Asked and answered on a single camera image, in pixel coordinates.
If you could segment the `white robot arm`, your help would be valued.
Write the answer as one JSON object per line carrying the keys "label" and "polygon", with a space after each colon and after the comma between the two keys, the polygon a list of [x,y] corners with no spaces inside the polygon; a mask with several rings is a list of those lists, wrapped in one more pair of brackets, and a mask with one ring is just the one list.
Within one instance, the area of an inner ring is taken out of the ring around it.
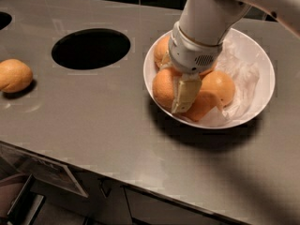
{"label": "white robot arm", "polygon": [[300,0],[187,0],[169,40],[173,67],[184,74],[175,85],[173,113],[185,113],[201,82],[198,74],[213,66],[231,27],[252,7],[300,36]]}

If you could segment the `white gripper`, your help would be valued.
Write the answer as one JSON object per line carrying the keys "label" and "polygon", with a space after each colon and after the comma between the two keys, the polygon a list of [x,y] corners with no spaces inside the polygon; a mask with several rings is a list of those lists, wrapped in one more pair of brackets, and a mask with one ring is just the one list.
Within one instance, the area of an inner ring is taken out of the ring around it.
{"label": "white gripper", "polygon": [[173,78],[172,113],[185,113],[194,103],[202,86],[202,80],[196,73],[202,73],[213,66],[222,52],[222,45],[202,45],[193,41],[181,31],[179,22],[176,22],[168,48],[169,52],[160,55],[158,68],[168,69],[175,76],[180,76],[180,72],[187,73]]}

